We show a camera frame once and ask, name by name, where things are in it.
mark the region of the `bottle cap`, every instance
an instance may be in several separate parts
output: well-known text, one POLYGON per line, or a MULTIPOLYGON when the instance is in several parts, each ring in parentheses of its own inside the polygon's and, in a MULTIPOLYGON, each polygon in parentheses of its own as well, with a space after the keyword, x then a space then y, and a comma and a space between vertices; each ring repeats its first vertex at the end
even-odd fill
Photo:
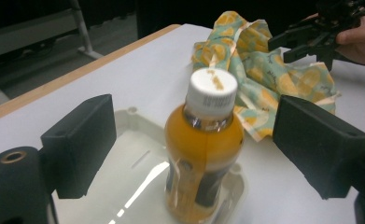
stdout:
POLYGON ((237 81, 228 71, 202 68, 190 78, 186 105, 203 116, 227 116, 234 107, 237 81))

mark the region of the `floral cloth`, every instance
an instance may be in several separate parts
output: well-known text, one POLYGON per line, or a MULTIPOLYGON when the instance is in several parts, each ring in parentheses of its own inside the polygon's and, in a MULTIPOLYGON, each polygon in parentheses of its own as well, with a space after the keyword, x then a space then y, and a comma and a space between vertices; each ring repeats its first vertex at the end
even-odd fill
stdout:
POLYGON ((236 12, 227 11, 217 19, 208 39, 194 45, 192 55, 193 70, 216 67, 236 77, 234 112, 257 141, 272 136, 281 94, 335 112, 337 91, 325 64, 285 64, 281 49, 269 52, 267 42, 271 37, 266 21, 248 22, 236 12))

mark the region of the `plastic bottle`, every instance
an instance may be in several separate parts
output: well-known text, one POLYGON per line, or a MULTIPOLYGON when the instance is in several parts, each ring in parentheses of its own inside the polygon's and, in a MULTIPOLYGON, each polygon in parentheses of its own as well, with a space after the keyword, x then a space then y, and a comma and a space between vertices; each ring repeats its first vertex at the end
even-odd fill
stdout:
POLYGON ((191 76, 185 104, 166 122, 166 202, 180 221, 203 223, 217 208, 222 178, 244 142, 243 127, 232 112, 236 91, 227 71, 199 69, 191 76))

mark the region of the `table surface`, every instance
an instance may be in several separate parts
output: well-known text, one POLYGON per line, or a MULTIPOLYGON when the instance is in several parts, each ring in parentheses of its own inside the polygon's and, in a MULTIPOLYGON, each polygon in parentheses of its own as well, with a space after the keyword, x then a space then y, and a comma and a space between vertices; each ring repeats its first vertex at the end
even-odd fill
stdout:
MULTIPOLYGON (((133 105, 163 125, 184 101, 192 46, 209 32, 171 25, 0 105, 0 152, 19 146, 41 148, 40 135, 49 127, 84 100, 109 92, 115 109, 133 105)), ((365 67, 337 61, 333 67, 343 95, 337 100, 336 115, 365 132, 365 67)), ((321 200, 271 140, 256 143, 248 137, 239 162, 250 185, 238 223, 355 222, 354 189, 346 199, 321 200)))

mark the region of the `wooden table edge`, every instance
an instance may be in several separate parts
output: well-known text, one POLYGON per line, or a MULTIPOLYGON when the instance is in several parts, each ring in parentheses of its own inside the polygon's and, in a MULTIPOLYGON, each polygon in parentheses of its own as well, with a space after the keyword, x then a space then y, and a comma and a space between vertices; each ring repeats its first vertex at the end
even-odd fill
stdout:
POLYGON ((179 24, 169 25, 169 26, 161 29, 160 31, 157 31, 151 35, 145 36, 141 39, 134 41, 130 45, 127 45, 121 49, 115 50, 114 52, 107 54, 106 56, 102 57, 101 59, 98 59, 98 60, 96 60, 92 63, 88 63, 86 65, 83 65, 80 68, 63 75, 62 77, 58 77, 49 83, 46 83, 34 90, 26 92, 25 94, 23 94, 21 96, 11 99, 10 101, 0 105, 0 118, 8 115, 9 113, 12 113, 15 110, 18 110, 19 108, 22 108, 25 105, 30 104, 31 102, 51 93, 53 91, 58 90, 62 86, 65 86, 66 84, 71 83, 72 81, 74 81, 80 77, 83 77, 83 76, 89 74, 89 72, 92 72, 92 71, 106 65, 107 63, 110 63, 110 62, 116 60, 117 58, 119 58, 135 49, 138 49, 139 47, 147 44, 148 42, 155 40, 156 38, 173 31, 174 29, 176 29, 179 26, 180 26, 179 24))

